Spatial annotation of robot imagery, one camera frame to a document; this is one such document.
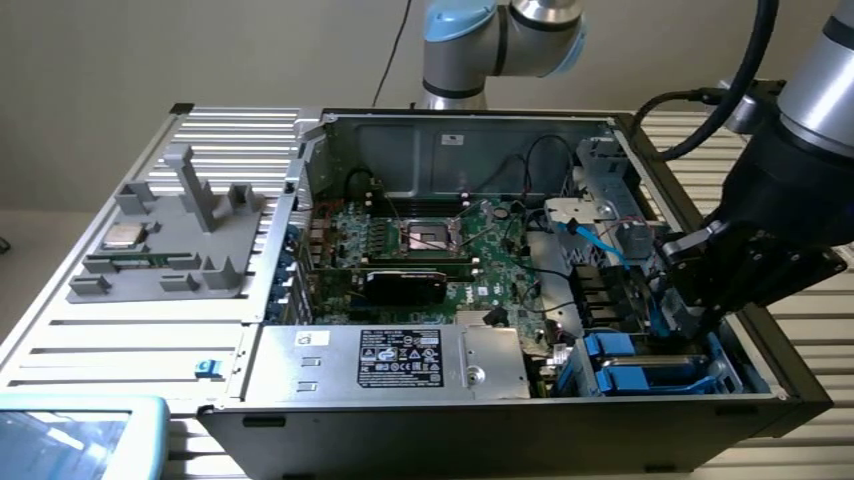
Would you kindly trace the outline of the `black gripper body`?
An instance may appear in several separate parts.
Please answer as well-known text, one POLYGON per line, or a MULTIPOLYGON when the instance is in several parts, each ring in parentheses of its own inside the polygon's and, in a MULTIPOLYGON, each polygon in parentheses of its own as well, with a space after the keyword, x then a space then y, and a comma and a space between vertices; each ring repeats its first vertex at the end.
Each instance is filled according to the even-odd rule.
POLYGON ((725 176, 717 207, 668 242, 668 279, 691 307, 767 306, 844 270, 832 249, 851 241, 852 160, 772 120, 725 176))

